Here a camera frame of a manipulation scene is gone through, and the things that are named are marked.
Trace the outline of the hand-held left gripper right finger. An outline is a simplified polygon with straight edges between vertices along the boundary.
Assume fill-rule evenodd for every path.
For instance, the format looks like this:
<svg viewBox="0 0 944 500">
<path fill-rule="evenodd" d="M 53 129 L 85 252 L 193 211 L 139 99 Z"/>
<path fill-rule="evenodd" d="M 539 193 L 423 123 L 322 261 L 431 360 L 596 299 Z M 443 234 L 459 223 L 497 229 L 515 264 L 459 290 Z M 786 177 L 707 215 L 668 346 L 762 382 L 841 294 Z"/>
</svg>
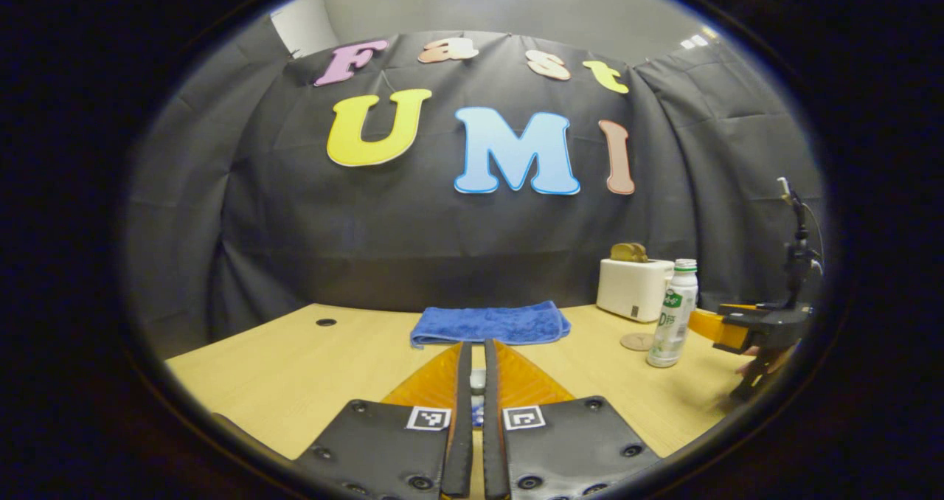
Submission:
<svg viewBox="0 0 944 500">
<path fill-rule="evenodd" d="M 577 398 L 499 340 L 485 342 L 488 499 L 581 499 L 631 482 L 660 456 L 603 397 Z"/>
</svg>

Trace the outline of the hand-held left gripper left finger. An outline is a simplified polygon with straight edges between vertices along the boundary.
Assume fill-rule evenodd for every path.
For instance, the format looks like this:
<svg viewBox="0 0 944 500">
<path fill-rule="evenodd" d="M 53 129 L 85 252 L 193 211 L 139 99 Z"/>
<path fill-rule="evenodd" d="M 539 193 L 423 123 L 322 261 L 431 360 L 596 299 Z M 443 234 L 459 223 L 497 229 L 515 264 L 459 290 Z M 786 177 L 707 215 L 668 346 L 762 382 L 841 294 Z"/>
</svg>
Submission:
<svg viewBox="0 0 944 500">
<path fill-rule="evenodd" d="M 345 403 L 296 458 L 361 499 L 457 499 L 471 490 L 471 347 L 436 355 L 382 400 Z"/>
</svg>

